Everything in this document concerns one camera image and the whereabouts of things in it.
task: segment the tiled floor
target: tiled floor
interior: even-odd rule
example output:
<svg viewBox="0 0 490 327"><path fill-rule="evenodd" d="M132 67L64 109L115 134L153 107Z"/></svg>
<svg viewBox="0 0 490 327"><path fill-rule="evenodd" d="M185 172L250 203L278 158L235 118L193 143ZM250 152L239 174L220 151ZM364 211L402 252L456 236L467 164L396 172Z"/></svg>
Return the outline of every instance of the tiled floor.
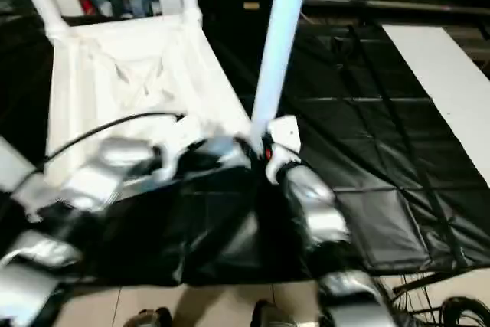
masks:
<svg viewBox="0 0 490 327"><path fill-rule="evenodd" d="M389 287L400 284L400 277L384 277ZM428 286L433 306L449 296L470 296L490 306L490 270L477 270L445 282ZM57 327L122 327L141 309L167 306L177 327L249 326L257 300L275 301L298 323L313 326L318 307L315 283L214 286L191 288L132 287L114 289L74 299L58 319ZM414 309L427 307L426 300L411 295Z"/></svg>

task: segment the metal rod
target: metal rod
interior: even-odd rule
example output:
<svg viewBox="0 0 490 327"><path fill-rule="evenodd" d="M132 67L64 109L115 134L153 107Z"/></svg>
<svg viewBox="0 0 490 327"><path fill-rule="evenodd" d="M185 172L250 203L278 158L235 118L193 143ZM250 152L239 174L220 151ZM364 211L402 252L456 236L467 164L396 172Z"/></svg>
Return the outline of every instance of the metal rod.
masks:
<svg viewBox="0 0 490 327"><path fill-rule="evenodd" d="M393 293L395 294L395 296L391 300L391 302L394 302L396 299L398 299L404 293L408 293L409 291L411 291L413 289L418 289L420 287L424 287L424 286L430 285L432 283L438 283L439 281L447 280L447 279L450 279L451 277L459 276L459 275L462 275L462 274L467 273L467 272L469 272L469 271L463 270L463 271L455 271L455 272L451 272L451 273L446 273L446 272L432 273L429 276L425 276L421 279L414 280L411 283L406 283L404 285L394 287Z"/></svg>
<svg viewBox="0 0 490 327"><path fill-rule="evenodd" d="M414 11L433 11L437 13L453 13L461 15L490 15L490 9L485 8L411 2L388 2L384 0L303 0L303 5L371 9L403 9Z"/></svg>

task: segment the black cloth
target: black cloth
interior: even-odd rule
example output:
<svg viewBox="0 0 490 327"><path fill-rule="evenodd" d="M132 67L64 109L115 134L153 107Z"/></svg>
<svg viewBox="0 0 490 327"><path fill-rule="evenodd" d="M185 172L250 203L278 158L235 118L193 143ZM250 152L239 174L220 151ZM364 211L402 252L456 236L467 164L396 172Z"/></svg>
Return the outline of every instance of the black cloth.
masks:
<svg viewBox="0 0 490 327"><path fill-rule="evenodd" d="M205 28L248 112L265 36L257 29ZM9 104L1 106L0 134L36 162L45 148L52 47L32 18L0 26L0 38L4 90L22 96L15 103L2 95ZM280 113L298 118L302 157L337 194L369 271L490 264L488 188L380 28L300 27ZM244 169L121 201L106 219L88 283L308 279L291 261L283 235L293 219L282 203L263 176ZM0 234L25 226L20 216L0 211ZM332 257L317 261L317 270L338 267Z"/></svg>

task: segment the black cable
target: black cable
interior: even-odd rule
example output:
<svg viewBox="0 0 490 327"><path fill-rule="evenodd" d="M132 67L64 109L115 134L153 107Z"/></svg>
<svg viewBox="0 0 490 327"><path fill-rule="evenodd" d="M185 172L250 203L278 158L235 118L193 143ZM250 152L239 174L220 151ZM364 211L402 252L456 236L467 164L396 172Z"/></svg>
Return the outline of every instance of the black cable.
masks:
<svg viewBox="0 0 490 327"><path fill-rule="evenodd" d="M17 184L17 186L14 188L14 190L11 191L8 194L7 201L12 197L12 195L14 195L15 193L17 193L29 181L29 179L33 175L35 175L35 174L37 174L39 172L42 172L43 169L44 169L44 166L49 161L52 161L53 159L55 159L56 157L58 157L59 155L61 155L63 152L65 152L71 146L74 146L78 142L83 141L83 140L85 140L85 139L87 139L87 138L89 138L91 136L94 136L97 133L102 132L103 130L106 130L108 128L112 128L114 126L118 126L119 124L128 122L130 120L145 118L145 117L148 117L148 116L174 116L175 118L177 118L177 121L179 121L180 119L182 119L184 117L183 115L178 115L178 114L175 114L175 113L162 113L162 112L140 113L140 114L134 114L134 115L131 115L131 116L125 116L123 118L113 120L112 122L108 122L106 124L103 124L101 126L98 126L98 127L94 128L94 129L91 129L88 132L85 132L84 134L78 136L77 138L72 139L69 142L65 143L60 148L56 149L53 153L51 153L49 156L46 156L41 162L39 162L34 167L34 169L31 172L29 172L28 174L26 174L26 176L23 177L23 179Z"/></svg>
<svg viewBox="0 0 490 327"><path fill-rule="evenodd" d="M427 288L424 286L422 288L422 291L423 291L423 295L425 295L425 297L426 297L427 304L429 305L429 308L431 309L430 315L432 316L432 320L433 320L434 323L437 323L437 321L436 321L436 315L434 314L434 311L432 310L433 307L432 307L432 303L430 302L429 293L427 292Z"/></svg>
<svg viewBox="0 0 490 327"><path fill-rule="evenodd" d="M468 312L480 320L469 316ZM459 320L462 317L472 319L481 327L490 327L490 309L482 302L464 296L449 298L443 302L439 313L439 323L444 324L445 327L460 327Z"/></svg>

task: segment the black tarp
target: black tarp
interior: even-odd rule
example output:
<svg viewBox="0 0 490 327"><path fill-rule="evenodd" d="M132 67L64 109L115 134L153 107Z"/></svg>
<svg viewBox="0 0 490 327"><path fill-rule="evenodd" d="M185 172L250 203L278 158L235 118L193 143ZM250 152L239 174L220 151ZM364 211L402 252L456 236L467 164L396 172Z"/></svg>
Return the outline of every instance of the black tarp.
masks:
<svg viewBox="0 0 490 327"><path fill-rule="evenodd" d="M241 26L205 31L250 111L263 32ZM0 38L8 91L0 134L37 161L52 49L33 18L2 25ZM301 26L280 113L298 118L302 155L334 188L372 273L490 264L488 188L380 28ZM256 175L234 170L119 203L91 273L101 283L159 285L308 278L288 262L287 237L273 234L282 208L274 194ZM0 232L11 216L0 212ZM326 271L338 261L322 262L316 266Z"/></svg>

